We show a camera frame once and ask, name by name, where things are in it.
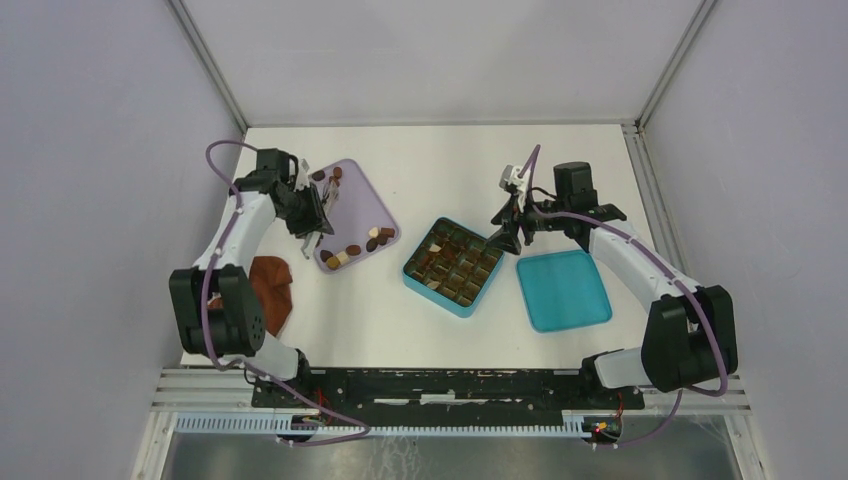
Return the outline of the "teal chocolate box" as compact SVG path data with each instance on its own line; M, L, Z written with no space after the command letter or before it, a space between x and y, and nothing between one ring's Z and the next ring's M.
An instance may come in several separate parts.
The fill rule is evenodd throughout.
M433 244L442 250L430 253ZM489 247L481 235L440 217L403 266L402 280L451 314L468 318L491 286L503 258L504 252Z

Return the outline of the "metal kitchen tongs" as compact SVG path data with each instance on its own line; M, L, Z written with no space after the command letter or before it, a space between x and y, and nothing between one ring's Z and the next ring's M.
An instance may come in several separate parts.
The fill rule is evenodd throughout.
M323 187L321 194L321 213L322 224L321 228L310 232L304 240L301 247L301 252L306 260L311 260L314 257L315 251L325 235L332 234L331 225L329 223L329 214L339 199L340 180L336 176L330 176L326 185Z

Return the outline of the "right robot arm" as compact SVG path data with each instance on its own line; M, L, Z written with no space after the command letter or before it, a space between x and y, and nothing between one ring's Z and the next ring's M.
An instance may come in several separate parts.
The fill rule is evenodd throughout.
M638 348L597 354L577 382L591 408L612 401L619 388L650 385L720 397L738 366L732 298L720 285L705 287L662 258L613 204L602 204L586 162L554 167L556 193L536 201L536 161L508 165L499 180L509 198L491 222L488 244L518 255L535 234L561 232L609 268L647 313Z

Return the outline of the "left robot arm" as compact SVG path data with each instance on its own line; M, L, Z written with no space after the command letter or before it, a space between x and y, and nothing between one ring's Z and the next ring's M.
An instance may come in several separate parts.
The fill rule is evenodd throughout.
M223 216L204 252L191 266L173 271L168 287L186 353L206 357L219 370L242 366L277 380L278 397L297 408L312 399L314 381L300 372L304 355L268 331L249 273L275 221L308 245L333 228L306 160L277 148L254 153L254 168L239 178L207 162L227 187Z

